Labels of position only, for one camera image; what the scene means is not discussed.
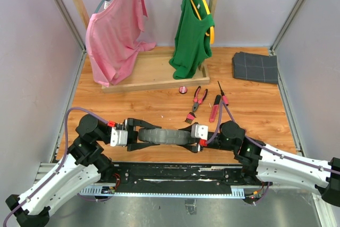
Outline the grey plastic tool case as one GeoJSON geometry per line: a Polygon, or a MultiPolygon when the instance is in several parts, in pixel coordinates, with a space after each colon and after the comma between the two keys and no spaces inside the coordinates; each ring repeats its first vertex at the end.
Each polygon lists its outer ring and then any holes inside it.
{"type": "Polygon", "coordinates": [[[142,142],[151,142],[159,145],[182,145],[193,144],[195,139],[191,134],[181,133],[171,129],[146,129],[141,128],[138,139],[142,142]]]}

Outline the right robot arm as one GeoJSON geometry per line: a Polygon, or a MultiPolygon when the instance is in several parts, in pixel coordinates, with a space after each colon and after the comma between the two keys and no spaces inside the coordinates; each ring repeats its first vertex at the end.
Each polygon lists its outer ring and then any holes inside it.
{"type": "Polygon", "coordinates": [[[227,150],[242,164],[241,179],[246,184],[257,180],[294,186],[320,195],[339,206],[339,158],[329,161],[302,157],[254,140],[237,123],[220,124],[216,133],[207,126],[193,124],[175,131],[177,145],[199,143],[202,147],[227,150]]]}

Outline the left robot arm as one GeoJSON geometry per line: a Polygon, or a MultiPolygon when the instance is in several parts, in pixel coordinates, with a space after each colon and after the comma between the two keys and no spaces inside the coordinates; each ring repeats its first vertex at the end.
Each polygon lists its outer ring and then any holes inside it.
{"type": "Polygon", "coordinates": [[[155,125],[132,118],[117,124],[94,113],[83,116],[76,128],[78,136],[62,159],[29,190],[6,199],[10,215],[15,216],[19,226],[46,226],[64,203],[88,185],[120,182],[122,171],[103,153],[99,142],[135,144],[136,127],[154,129],[155,125]]]}

